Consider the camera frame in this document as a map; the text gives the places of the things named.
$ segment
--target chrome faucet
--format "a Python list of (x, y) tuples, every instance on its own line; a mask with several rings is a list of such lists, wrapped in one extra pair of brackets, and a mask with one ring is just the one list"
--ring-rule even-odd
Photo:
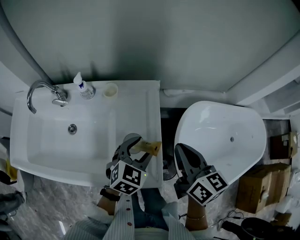
[(29, 88), (28, 94), (27, 94), (27, 106), (28, 106), (29, 110), (32, 111), (33, 114), (35, 114), (37, 112), (37, 110), (32, 105), (32, 94), (33, 94), (33, 91), (38, 86), (44, 86), (47, 89), (51, 90), (52, 93), (55, 93), (57, 95), (57, 99), (54, 99), (52, 101), (53, 104), (59, 105), (61, 107), (64, 107), (65, 105), (68, 104), (68, 102), (67, 102), (68, 94), (66, 91), (60, 89), (58, 86), (52, 86), (48, 82), (38, 80), (38, 81), (35, 81), (31, 85), (31, 87)]

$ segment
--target black wristband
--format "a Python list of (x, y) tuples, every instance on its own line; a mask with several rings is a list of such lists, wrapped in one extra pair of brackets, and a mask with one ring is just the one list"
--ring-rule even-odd
[(106, 197), (107, 199), (111, 200), (111, 201), (119, 201), (120, 200), (120, 196), (116, 196), (114, 194), (110, 194), (108, 192), (106, 192), (106, 189), (103, 188), (100, 191), (100, 195), (102, 195), (103, 197)]

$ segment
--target rectangular sink basin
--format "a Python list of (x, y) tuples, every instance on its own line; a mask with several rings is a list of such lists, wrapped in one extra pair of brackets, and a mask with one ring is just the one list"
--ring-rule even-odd
[[(147, 141), (161, 141), (158, 81), (114, 81), (119, 87), (117, 99), (102, 95), (107, 82), (91, 83), (96, 88), (91, 100), (82, 99), (74, 84), (60, 85), (69, 94), (65, 107), (52, 104), (56, 96), (48, 89), (36, 89), (32, 100), (36, 114), (27, 108), (27, 93), (20, 93), (11, 128), (14, 167), (65, 183), (104, 186), (109, 182), (106, 164), (126, 135), (137, 133)], [(143, 154), (131, 157), (139, 159)], [(162, 150), (146, 171), (143, 187), (161, 187)]]

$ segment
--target marble floor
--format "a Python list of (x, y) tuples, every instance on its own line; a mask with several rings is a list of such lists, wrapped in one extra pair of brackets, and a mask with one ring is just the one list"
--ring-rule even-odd
[[(264, 120), (268, 138), (273, 135), (283, 134), (289, 131), (287, 120)], [(269, 144), (267, 144), (264, 156), (259, 164), (277, 163), (278, 160), (270, 160)], [(165, 181), (160, 189), (165, 200), (173, 202), (176, 193), (173, 184), (176, 177)], [(235, 235), (220, 229), (218, 221), (227, 216), (228, 212), (235, 209), (235, 199), (238, 189), (238, 181), (234, 182), (220, 197), (206, 206), (209, 226), (214, 229), (215, 236), (223, 239), (238, 239)], [(76, 221), (85, 217), (85, 209), (91, 202), (100, 199), (99, 192), (102, 187), (83, 187), (70, 185), (34, 176), (33, 188), (27, 195), (27, 202), (17, 210), (16, 215), (8, 217), (9, 224), (16, 230), (23, 240), (57, 240), (63, 236), (61, 226), (67, 231)], [(14, 192), (11, 186), (0, 183), (0, 193)], [(188, 198), (184, 197), (179, 202), (179, 214), (184, 214), (188, 209)], [(258, 214), (244, 213), (244, 216), (256, 216), (270, 221), (274, 215), (274, 205), (268, 206)], [(240, 224), (241, 220), (232, 220)]]

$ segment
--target white cube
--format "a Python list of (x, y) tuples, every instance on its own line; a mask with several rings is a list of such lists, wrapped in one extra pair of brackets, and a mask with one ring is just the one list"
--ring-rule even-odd
[(110, 188), (126, 195), (132, 195), (142, 188), (146, 178), (146, 172), (119, 161), (112, 170)]
[(198, 178), (188, 189), (187, 194), (204, 206), (216, 199), (226, 188), (228, 188), (226, 179), (220, 171), (217, 171)]

